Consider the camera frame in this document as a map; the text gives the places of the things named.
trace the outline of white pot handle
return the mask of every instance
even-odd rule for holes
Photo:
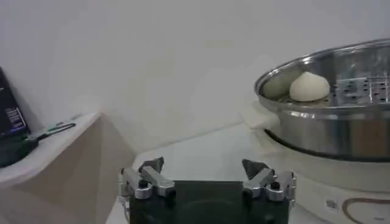
[[[240,112],[245,124],[252,130],[269,129],[279,124],[278,116],[260,105],[258,101],[252,102]]]

